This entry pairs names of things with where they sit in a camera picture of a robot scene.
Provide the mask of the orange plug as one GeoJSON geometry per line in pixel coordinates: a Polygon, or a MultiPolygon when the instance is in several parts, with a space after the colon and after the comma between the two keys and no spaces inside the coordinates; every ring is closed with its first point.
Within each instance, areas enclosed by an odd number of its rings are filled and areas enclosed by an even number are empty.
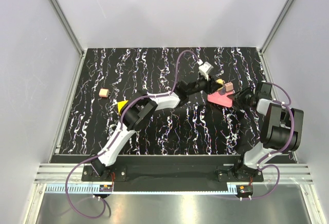
{"type": "Polygon", "coordinates": [[[221,85],[224,85],[224,84],[225,84],[225,81],[222,80],[222,79],[217,79],[216,82],[217,82],[218,84],[221,84],[221,85]]]}

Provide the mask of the beige plug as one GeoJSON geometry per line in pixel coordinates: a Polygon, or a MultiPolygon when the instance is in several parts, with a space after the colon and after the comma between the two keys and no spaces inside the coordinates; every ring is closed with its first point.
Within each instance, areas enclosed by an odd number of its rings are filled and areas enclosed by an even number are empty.
{"type": "Polygon", "coordinates": [[[233,83],[231,83],[231,82],[225,83],[224,84],[224,87],[225,87],[225,91],[226,92],[232,92],[232,91],[234,91],[233,83]]]}

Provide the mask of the pink plug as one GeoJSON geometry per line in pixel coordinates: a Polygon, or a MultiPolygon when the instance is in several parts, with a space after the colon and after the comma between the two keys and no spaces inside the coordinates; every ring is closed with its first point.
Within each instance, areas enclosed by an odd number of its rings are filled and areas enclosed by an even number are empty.
{"type": "Polygon", "coordinates": [[[99,97],[101,98],[108,98],[110,95],[110,91],[108,89],[105,88],[101,88],[99,91],[99,97]]]}

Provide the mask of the pink triangular socket base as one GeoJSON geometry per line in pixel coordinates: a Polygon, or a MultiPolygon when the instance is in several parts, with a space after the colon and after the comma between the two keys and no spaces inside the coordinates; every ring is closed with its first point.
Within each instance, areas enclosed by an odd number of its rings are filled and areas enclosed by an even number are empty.
{"type": "Polygon", "coordinates": [[[219,91],[216,91],[207,96],[207,101],[222,107],[231,108],[233,106],[233,100],[228,97],[231,94],[234,94],[234,92],[231,91],[221,95],[219,91]]]}

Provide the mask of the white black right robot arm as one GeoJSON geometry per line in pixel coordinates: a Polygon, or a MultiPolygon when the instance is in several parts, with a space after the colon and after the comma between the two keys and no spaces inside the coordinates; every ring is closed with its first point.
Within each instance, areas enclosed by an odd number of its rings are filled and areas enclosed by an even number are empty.
{"type": "Polygon", "coordinates": [[[228,170],[228,177],[237,181],[256,177],[271,158],[299,148],[304,111],[290,107],[291,98],[281,86],[263,81],[255,88],[246,87],[228,97],[234,107],[252,108],[264,115],[259,143],[242,153],[228,170]]]}

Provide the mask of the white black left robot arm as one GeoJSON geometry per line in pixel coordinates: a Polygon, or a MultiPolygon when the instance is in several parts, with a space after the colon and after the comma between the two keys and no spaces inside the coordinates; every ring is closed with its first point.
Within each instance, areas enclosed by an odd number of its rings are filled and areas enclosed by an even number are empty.
{"type": "Polygon", "coordinates": [[[111,168],[132,135],[145,128],[154,112],[163,109],[175,109],[185,105],[189,96],[201,91],[207,94],[223,88],[223,83],[212,77],[199,76],[196,81],[175,82],[171,91],[159,94],[149,94],[145,90],[136,92],[120,110],[120,118],[113,134],[104,148],[91,161],[93,175],[101,181],[111,175],[111,168]]]}

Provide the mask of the aluminium frame rail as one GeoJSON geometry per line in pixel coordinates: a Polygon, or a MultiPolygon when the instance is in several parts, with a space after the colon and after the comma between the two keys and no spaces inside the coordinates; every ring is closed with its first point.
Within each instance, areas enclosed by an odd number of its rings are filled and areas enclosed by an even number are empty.
{"type": "Polygon", "coordinates": [[[207,179],[233,183],[312,184],[313,180],[305,164],[277,164],[256,171],[251,176],[234,174],[231,165],[215,164],[129,164],[117,163],[98,176],[90,165],[77,168],[72,164],[41,164],[37,171],[37,183],[79,182],[128,182],[134,179],[207,179]]]}

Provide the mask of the yellow socket block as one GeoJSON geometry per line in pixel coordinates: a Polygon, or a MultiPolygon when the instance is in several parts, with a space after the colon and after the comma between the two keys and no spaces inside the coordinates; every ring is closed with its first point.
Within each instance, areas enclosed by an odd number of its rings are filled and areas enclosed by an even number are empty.
{"type": "Polygon", "coordinates": [[[118,109],[118,113],[121,114],[121,111],[123,110],[124,106],[127,104],[128,100],[124,100],[124,101],[119,101],[117,103],[117,109],[118,109]]]}

